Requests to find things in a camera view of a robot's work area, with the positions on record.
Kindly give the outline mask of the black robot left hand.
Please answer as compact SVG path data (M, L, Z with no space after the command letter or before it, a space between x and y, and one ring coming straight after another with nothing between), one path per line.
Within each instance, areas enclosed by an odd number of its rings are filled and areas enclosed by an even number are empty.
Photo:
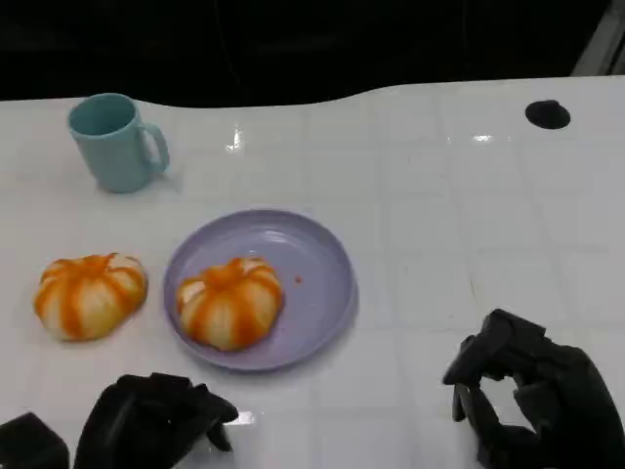
M187 377L125 374L107 386L79 438L75 468L172 468L201 440L231 452L237 408Z

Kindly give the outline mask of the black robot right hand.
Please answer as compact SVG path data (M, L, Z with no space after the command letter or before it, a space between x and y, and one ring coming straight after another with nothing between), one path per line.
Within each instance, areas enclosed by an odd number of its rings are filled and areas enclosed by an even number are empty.
M516 383L529 428L499 420L482 378ZM453 388L452 418L469 421L484 468L621 468L624 429L594 362L549 339L545 327L501 309L468 336L443 375Z

